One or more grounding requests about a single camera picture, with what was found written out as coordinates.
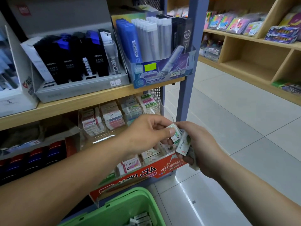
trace barcode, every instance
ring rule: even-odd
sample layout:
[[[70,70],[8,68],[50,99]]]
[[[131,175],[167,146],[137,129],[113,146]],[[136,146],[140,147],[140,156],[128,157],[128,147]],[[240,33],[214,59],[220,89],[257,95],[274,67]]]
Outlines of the barcode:
[[[87,58],[82,58],[82,60],[84,61],[88,75],[93,75]]]
[[[136,47],[136,41],[133,40],[132,45],[133,45],[135,57],[138,58],[138,51],[137,51],[137,47]]]

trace hand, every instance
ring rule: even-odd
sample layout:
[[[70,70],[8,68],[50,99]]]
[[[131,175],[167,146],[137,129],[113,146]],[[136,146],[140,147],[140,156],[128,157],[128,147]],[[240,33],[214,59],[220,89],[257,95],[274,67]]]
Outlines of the hand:
[[[210,178],[216,178],[220,173],[221,165],[230,157],[219,147],[214,137],[203,127],[189,121],[175,123],[180,129],[184,129],[191,137],[191,146],[195,151],[197,165],[201,172]],[[188,156],[177,153],[180,159],[189,164],[194,160]]]
[[[172,145],[169,138],[175,134],[173,128],[166,128],[172,121],[160,115],[143,114],[120,134],[126,144],[127,155],[136,155],[154,147],[158,142]]]

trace blue packaging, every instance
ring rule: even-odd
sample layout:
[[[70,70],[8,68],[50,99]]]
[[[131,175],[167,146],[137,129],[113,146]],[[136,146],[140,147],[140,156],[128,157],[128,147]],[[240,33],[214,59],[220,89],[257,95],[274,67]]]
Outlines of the blue packaging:
[[[138,34],[135,25],[124,20],[116,21],[116,25],[123,50],[130,62],[142,62]]]

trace shelf post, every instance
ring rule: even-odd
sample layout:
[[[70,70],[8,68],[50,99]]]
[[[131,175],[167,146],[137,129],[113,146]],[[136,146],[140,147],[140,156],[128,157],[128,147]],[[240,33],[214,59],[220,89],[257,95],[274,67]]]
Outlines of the shelf post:
[[[179,102],[177,110],[177,121],[185,121],[188,114],[190,96],[193,87],[195,70],[198,63],[198,51],[201,46],[203,30],[205,25],[206,12],[208,10],[209,0],[190,0],[188,17],[193,19],[194,30],[192,34],[192,45],[197,50],[194,57],[194,68],[192,75],[186,77],[180,85]]]

